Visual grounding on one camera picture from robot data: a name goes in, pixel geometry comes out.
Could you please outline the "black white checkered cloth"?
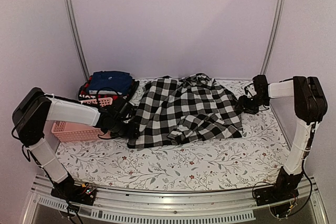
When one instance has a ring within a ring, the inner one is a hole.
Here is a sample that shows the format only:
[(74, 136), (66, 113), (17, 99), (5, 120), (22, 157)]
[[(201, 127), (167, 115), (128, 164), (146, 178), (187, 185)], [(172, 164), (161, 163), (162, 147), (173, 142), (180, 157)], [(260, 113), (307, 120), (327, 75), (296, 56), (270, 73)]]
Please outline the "black white checkered cloth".
[(139, 135), (132, 149), (183, 145), (213, 138), (240, 138), (243, 126), (235, 95), (204, 73), (147, 82), (132, 122)]

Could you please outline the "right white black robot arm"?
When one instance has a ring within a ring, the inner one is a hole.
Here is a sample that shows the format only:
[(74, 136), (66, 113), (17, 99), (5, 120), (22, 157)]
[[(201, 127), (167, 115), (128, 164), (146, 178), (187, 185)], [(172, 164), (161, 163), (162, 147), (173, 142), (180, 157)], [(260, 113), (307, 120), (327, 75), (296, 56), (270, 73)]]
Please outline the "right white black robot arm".
[(306, 176), (304, 163), (328, 105), (317, 77), (294, 76), (280, 82), (268, 83), (266, 76), (257, 75), (253, 77), (253, 86), (255, 95), (245, 94), (239, 97), (236, 111), (256, 114), (260, 106), (269, 106), (272, 99), (292, 97), (297, 118), (290, 153), (280, 168), (275, 184), (253, 191), (257, 205), (263, 206), (298, 196), (297, 187)]

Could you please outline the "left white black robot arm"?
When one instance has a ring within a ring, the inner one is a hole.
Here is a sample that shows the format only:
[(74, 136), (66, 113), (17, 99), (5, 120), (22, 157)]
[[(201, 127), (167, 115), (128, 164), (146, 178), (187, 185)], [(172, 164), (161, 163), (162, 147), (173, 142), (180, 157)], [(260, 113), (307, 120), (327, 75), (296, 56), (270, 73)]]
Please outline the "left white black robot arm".
[(53, 197), (92, 206), (96, 197), (94, 185), (75, 183), (45, 140), (45, 124), (48, 121), (77, 123), (98, 128), (111, 137), (133, 139), (139, 136), (139, 126), (130, 121), (132, 111), (133, 106), (125, 99), (101, 106), (99, 102), (84, 103), (46, 94), (34, 87), (12, 114), (11, 134), (22, 143), (26, 159), (33, 159), (46, 174), (53, 186)]

